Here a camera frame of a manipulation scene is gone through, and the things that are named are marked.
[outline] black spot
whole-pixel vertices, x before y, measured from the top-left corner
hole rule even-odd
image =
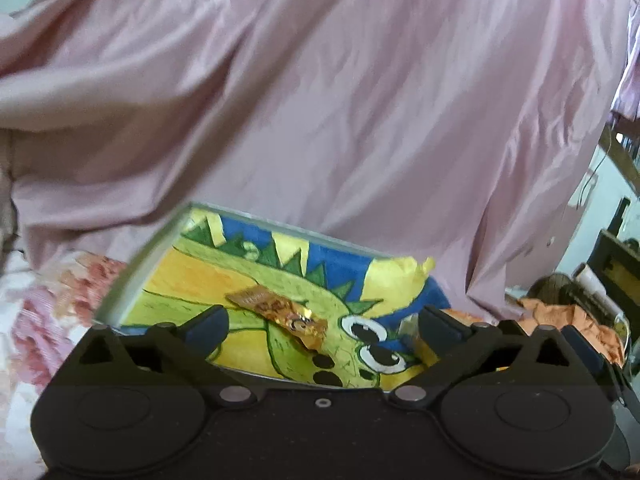
[[[342,386],[342,381],[333,372],[322,370],[314,374],[314,382],[316,384],[325,384],[326,386]]]
[[[360,339],[360,341],[362,341],[363,343],[373,345],[380,342],[378,334],[376,334],[366,325],[354,323],[351,326],[351,331],[353,332],[353,335]]]
[[[379,345],[371,345],[369,353],[377,363],[383,366],[395,366],[400,362],[400,358],[396,354]]]
[[[328,355],[316,354],[314,355],[313,362],[318,368],[329,369],[335,366],[334,360]]]
[[[360,369],[360,376],[367,381],[370,381],[373,379],[373,374],[368,370],[363,370],[362,368]]]

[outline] green spike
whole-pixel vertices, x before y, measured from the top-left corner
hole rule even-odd
[[[278,258],[276,242],[273,238],[271,239],[271,242],[269,242],[269,245],[260,251],[260,256],[258,256],[256,262],[267,267],[273,267],[274,269],[280,268],[280,259]]]
[[[300,262],[300,258],[301,254],[300,251],[298,251],[282,268],[290,274],[302,276],[302,263]]]
[[[198,224],[196,224],[193,229],[183,233],[182,236],[199,244],[213,247],[211,228],[209,227],[209,221],[206,218],[201,222],[198,222]]]
[[[360,315],[382,300],[347,301],[345,305],[352,314]]]
[[[308,272],[305,276],[307,281],[315,283],[318,286],[326,288],[326,277],[324,274],[324,262],[319,264],[314,270]]]
[[[338,296],[338,298],[344,301],[344,299],[347,297],[347,294],[350,293],[352,288],[353,288],[353,280],[351,280],[350,282],[343,283],[342,285],[338,285],[335,288],[332,288],[331,292],[334,293],[336,296]]]
[[[244,256],[246,252],[244,247],[242,247],[242,233],[238,233],[236,236],[231,238],[231,240],[227,240],[222,245],[216,247],[218,250],[222,251],[226,254],[231,254],[233,256]]]

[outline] cartoon eye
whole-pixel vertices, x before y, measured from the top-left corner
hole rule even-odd
[[[373,345],[386,339],[386,328],[377,321],[360,316],[345,316],[342,329],[354,339]]]
[[[380,374],[397,374],[406,370],[401,355],[380,345],[367,345],[360,349],[360,358],[369,368]]]

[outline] cartoon dinosaur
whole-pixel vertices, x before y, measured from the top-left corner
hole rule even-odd
[[[230,331],[209,357],[215,364],[350,388],[391,389],[420,373],[422,366],[406,354],[396,331],[403,317],[417,312],[434,294],[437,306],[448,306],[434,282],[425,281],[423,274],[422,290],[413,301],[388,308],[383,298],[360,298],[372,258],[309,244],[305,254],[298,249],[281,262],[275,238],[253,225],[193,210],[125,324],[148,326],[160,320],[181,324],[212,304],[222,304]],[[341,265],[345,257],[351,261]],[[309,269],[310,263],[313,269],[303,272],[303,265]],[[275,324],[238,309],[225,297],[257,283],[328,321],[321,353],[306,350]]]

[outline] bed sheet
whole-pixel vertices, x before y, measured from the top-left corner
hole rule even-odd
[[[33,272],[24,254],[4,255],[0,277],[0,480],[46,469],[30,431],[38,395],[88,329],[125,264],[75,252]]]

